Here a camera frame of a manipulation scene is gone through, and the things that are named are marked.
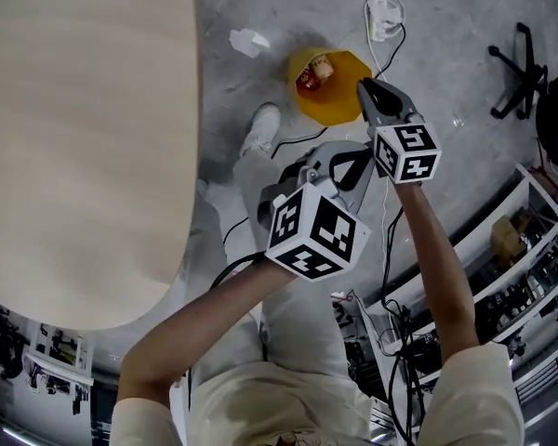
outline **wooden table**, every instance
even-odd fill
[[[0,0],[0,304],[87,330],[162,298],[199,99],[193,0]]]

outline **forearm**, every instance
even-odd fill
[[[166,400],[171,385],[227,331],[262,299],[293,278],[293,274],[273,262],[262,261],[157,325],[126,354],[118,399],[148,398],[153,394],[164,398],[152,400]]]
[[[479,345],[472,291],[457,253],[418,184],[395,185],[418,254],[426,302],[436,324],[443,362]]]

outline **sneaker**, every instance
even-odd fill
[[[240,149],[240,157],[243,157],[251,149],[271,152],[272,140],[279,130],[280,123],[281,111],[276,104],[265,102],[260,106],[252,116],[250,132],[244,139]]]

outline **wires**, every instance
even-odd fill
[[[387,179],[387,188],[384,191],[384,198],[382,199],[382,218],[380,219],[380,244],[382,245],[382,279],[384,280],[384,271],[386,270],[387,262],[387,244],[384,238],[384,219],[387,216],[387,197],[389,196],[389,180]]]
[[[315,140],[316,138],[319,138],[320,136],[322,136],[326,131],[328,130],[328,127],[323,128],[322,130],[320,130],[319,132],[317,132],[316,134],[314,134],[313,136],[304,136],[302,138],[289,138],[286,140],[282,140],[281,142],[279,142],[277,144],[277,147],[275,147],[275,150],[272,152],[271,158],[274,159],[275,155],[277,154],[277,151],[279,151],[279,148],[283,145],[290,145],[290,144],[300,144],[300,142],[307,142],[308,140]]]
[[[386,194],[383,202],[383,206],[386,206]],[[407,354],[408,349],[408,342],[413,341],[412,339],[412,332],[409,328],[409,319],[408,319],[408,311],[405,307],[401,308],[399,303],[394,300],[390,299],[389,301],[386,300],[386,290],[387,290],[387,283],[389,280],[389,272],[391,270],[391,254],[392,254],[392,245],[394,243],[394,233],[397,228],[397,223],[399,219],[403,215],[403,208],[399,209],[397,216],[394,218],[392,223],[389,225],[387,229],[387,246],[386,246],[386,256],[383,264],[383,276],[382,276],[382,290],[380,292],[380,303],[382,306],[387,310],[393,317],[398,321],[398,327],[401,336],[401,348],[396,354],[395,362],[392,367],[391,378],[389,381],[389,388],[387,394],[387,401],[389,404],[389,408],[391,409],[392,419],[395,424],[395,427],[403,437],[403,439],[407,442],[407,444],[414,444],[412,438],[412,394],[413,389],[415,387],[416,392],[418,394],[418,401],[419,401],[419,421],[423,422],[424,415],[425,415],[425,407],[423,403],[423,394],[421,392],[421,386],[419,385],[418,373],[413,366],[412,357]],[[389,308],[389,304],[393,303],[396,306],[397,312],[393,311]],[[394,400],[392,398],[392,390],[394,385],[394,377],[397,371],[397,367],[399,361],[403,359],[403,378],[406,384],[406,395],[407,395],[407,411],[406,411],[406,425],[405,430],[401,426],[399,419],[397,418],[396,411],[394,409]]]
[[[213,281],[213,283],[211,284],[211,287],[209,288],[209,291],[211,289],[215,289],[217,286],[219,286],[223,282],[223,280],[225,278],[227,278],[228,274],[230,274],[230,272],[232,272],[234,269],[236,269],[241,264],[247,263],[248,261],[252,261],[252,264],[254,264],[258,261],[261,261],[261,259],[264,258],[264,253],[265,253],[264,251],[259,251],[258,253],[253,253],[252,255],[244,256],[244,257],[241,257],[240,259],[237,259],[236,261],[233,261],[232,264],[227,266],[227,268],[225,268],[219,274],[219,276],[215,279],[215,281]]]
[[[403,38],[401,38],[401,41],[399,42],[399,45],[397,45],[397,47],[394,49],[394,51],[391,53],[391,57],[389,58],[389,62],[384,66],[384,68],[382,68],[382,70],[380,70],[380,72],[376,75],[377,78],[379,78],[380,76],[382,76],[382,74],[387,71],[391,65],[392,65],[392,60],[394,59],[394,56],[397,54],[397,51],[399,51],[399,49],[401,49],[401,46],[403,46],[403,43],[405,42],[405,39],[407,38],[407,30],[405,29],[405,25],[403,23],[401,23],[401,29],[403,30]]]
[[[316,134],[314,134],[313,136],[304,136],[301,138],[286,138],[284,140],[281,140],[278,144],[277,147],[275,147],[275,150],[272,151],[272,155],[271,158],[274,159],[275,155],[277,154],[277,152],[279,151],[279,148],[283,145],[291,145],[291,144],[300,144],[300,142],[307,142],[308,140],[315,140],[316,138],[319,138],[320,136],[322,136],[326,131],[328,130],[328,127],[324,127],[323,129],[321,129],[320,131],[318,131]],[[246,223],[248,221],[248,217],[238,221],[235,225],[233,225],[227,233],[225,233],[225,237],[223,238],[223,246],[225,246],[225,242],[227,242],[228,237],[230,236],[230,233],[238,228],[240,225],[242,225],[243,223]]]
[[[248,221],[248,217],[244,218],[242,221],[238,221],[235,225],[233,225],[230,230],[225,233],[225,237],[223,238],[223,246],[225,246],[225,242],[227,241],[228,236],[230,236],[230,234],[232,233],[232,231],[234,231],[236,228],[238,228],[240,225],[242,225],[243,223]]]
[[[376,57],[376,54],[374,53],[374,48],[372,47],[372,40],[370,39],[370,22],[368,21],[369,12],[370,12],[370,4],[368,1],[366,1],[364,3],[365,39],[368,42],[368,48],[370,48],[370,54],[372,55],[374,64],[376,64],[376,67],[378,69],[377,72],[377,78],[378,78],[379,75],[382,75],[384,73],[384,71],[380,67],[379,59]],[[384,75],[382,75],[382,79],[384,80],[385,83],[388,83],[387,78],[385,78]]]

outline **white power strip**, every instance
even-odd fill
[[[401,31],[403,23],[401,8],[391,0],[368,0],[366,2],[370,17],[370,38],[382,42],[392,38]]]

